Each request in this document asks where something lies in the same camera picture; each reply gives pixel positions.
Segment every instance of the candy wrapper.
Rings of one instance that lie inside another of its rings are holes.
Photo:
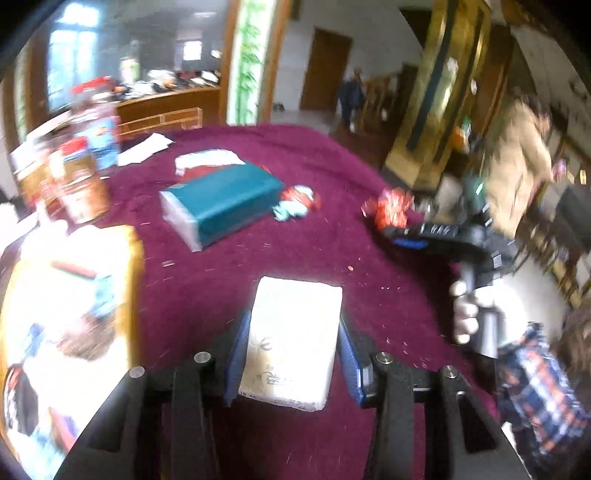
[[[279,205],[273,207],[275,220],[285,222],[292,217],[305,217],[310,209],[320,209],[320,196],[304,185],[283,191]]]
[[[376,201],[367,200],[361,211],[366,217],[374,217],[378,230],[387,226],[405,228],[408,222],[406,212],[414,206],[414,196],[402,189],[384,190]]]

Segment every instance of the white tissue pack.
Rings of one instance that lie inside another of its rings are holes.
[[[263,277],[252,308],[240,395],[304,411],[322,410],[342,298],[340,287]]]

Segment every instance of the teal box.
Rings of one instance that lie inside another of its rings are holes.
[[[271,213],[283,184],[252,164],[232,165],[160,192],[163,217],[193,252]]]

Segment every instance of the hand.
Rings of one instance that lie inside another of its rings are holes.
[[[459,280],[451,286],[450,294],[454,297],[453,336],[457,344],[465,345],[478,331],[478,307],[496,308],[501,316],[498,347],[518,341],[525,333],[528,319],[523,302],[502,278],[477,288],[472,295],[466,294],[466,283]]]

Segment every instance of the finger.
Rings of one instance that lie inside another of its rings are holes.
[[[468,318],[454,321],[456,335],[474,335],[478,331],[478,320]]]
[[[465,295],[453,301],[453,311],[457,318],[467,319],[478,315],[478,305],[470,301]]]
[[[466,345],[470,341],[470,335],[455,335],[458,345]]]
[[[495,296],[499,294],[497,287],[489,285],[474,290],[474,301],[480,307],[491,308],[495,306]]]
[[[465,295],[467,291],[466,282],[463,280],[458,280],[457,282],[453,283],[452,286],[449,288],[449,293],[452,297],[460,297]]]

